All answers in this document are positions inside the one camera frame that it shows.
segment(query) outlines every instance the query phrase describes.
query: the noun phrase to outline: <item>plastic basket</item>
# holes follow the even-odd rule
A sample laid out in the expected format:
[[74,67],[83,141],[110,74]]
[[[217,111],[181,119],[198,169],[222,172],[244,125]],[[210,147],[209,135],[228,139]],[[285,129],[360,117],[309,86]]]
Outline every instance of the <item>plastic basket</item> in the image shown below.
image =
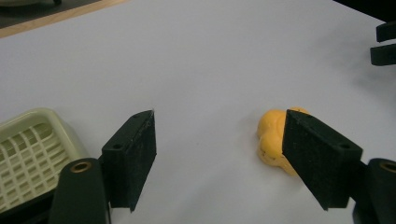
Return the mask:
[[82,144],[50,109],[1,124],[0,213],[54,189],[66,164],[84,157]]

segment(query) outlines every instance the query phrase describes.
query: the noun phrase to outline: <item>white plastic basket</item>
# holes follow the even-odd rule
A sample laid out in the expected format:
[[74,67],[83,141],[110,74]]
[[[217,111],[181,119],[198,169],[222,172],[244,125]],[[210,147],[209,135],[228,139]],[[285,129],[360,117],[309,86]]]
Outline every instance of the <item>white plastic basket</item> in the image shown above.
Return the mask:
[[50,109],[1,124],[0,213],[54,189],[66,164],[84,157],[82,144]]

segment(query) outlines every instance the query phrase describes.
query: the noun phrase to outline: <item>yellow object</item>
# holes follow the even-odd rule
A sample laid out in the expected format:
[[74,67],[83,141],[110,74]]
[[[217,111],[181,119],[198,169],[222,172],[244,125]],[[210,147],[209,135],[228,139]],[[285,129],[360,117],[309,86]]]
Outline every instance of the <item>yellow object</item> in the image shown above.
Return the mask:
[[[291,110],[309,114],[308,111],[300,107],[292,107]],[[257,135],[260,138],[257,153],[266,164],[280,166],[289,175],[297,175],[289,161],[282,154],[285,120],[286,111],[284,110],[272,109],[262,116],[257,129]]]

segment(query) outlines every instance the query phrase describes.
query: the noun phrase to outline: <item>yellow toy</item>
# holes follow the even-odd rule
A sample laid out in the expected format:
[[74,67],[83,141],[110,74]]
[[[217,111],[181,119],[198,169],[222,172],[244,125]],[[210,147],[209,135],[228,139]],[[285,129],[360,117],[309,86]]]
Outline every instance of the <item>yellow toy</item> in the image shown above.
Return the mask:
[[[291,110],[309,114],[308,111],[300,107],[292,107]],[[284,110],[272,109],[262,116],[257,129],[257,135],[260,138],[257,153],[266,164],[280,166],[289,175],[297,175],[289,161],[282,154],[285,120],[286,111]]]

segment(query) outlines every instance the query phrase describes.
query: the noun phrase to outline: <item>white table surface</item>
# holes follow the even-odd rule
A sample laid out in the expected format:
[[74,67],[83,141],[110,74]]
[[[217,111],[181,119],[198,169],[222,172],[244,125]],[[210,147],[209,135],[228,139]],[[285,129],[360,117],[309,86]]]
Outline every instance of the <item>white table surface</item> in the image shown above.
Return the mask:
[[256,155],[258,120],[299,105],[396,160],[395,66],[370,18],[331,0],[133,0],[0,39],[0,120],[49,107],[92,157],[155,109],[158,155],[115,224],[353,223]]

